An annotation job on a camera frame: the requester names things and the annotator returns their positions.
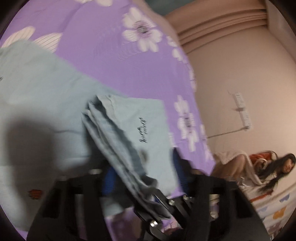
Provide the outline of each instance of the woman's leg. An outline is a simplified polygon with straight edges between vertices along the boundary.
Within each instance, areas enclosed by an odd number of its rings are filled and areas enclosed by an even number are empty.
[[[238,155],[225,165],[217,165],[212,172],[212,176],[236,180],[240,177],[246,165],[246,158],[244,155]]]

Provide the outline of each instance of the metal bolt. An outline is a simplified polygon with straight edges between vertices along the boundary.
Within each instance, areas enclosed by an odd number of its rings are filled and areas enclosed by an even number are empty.
[[[175,206],[175,201],[171,199],[171,200],[168,201],[168,204],[171,205],[171,206]]]
[[[156,221],[152,220],[150,222],[150,225],[151,225],[151,227],[155,227],[156,225],[158,225],[158,223]]]
[[[183,195],[183,199],[184,199],[185,201],[188,201],[188,200],[189,200],[189,197],[188,197],[187,195]]]

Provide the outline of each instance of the folded blue fabric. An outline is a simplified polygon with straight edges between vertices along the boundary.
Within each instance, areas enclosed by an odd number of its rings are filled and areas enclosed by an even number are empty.
[[[97,96],[88,103],[83,122],[98,148],[142,204],[149,200],[150,187],[156,187],[157,183],[165,195],[177,187],[162,101]],[[159,208],[157,203],[148,205]],[[167,212],[158,214],[170,217]]]

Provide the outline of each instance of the long black hair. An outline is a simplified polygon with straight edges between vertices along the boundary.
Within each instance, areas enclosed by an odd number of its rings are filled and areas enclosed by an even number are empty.
[[[287,154],[285,156],[283,156],[282,158],[279,158],[273,162],[271,162],[264,170],[261,170],[258,174],[258,177],[261,180],[264,180],[265,178],[267,178],[270,174],[274,173],[276,170],[282,168],[286,162],[286,160],[291,159],[291,161],[295,164],[296,163],[296,158],[293,154]],[[282,171],[278,172],[276,177],[272,180],[270,180],[270,182],[268,182],[264,187],[262,187],[260,189],[261,192],[265,192],[265,191],[272,191],[273,188],[275,187],[275,185],[278,183],[278,181],[287,176],[289,173],[283,173]]]

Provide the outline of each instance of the purple floral bedsheet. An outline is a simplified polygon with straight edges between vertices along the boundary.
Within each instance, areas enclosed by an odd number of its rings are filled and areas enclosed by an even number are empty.
[[[19,39],[34,41],[125,95],[163,100],[172,146],[194,168],[211,172],[188,58],[131,0],[30,0],[0,46]]]

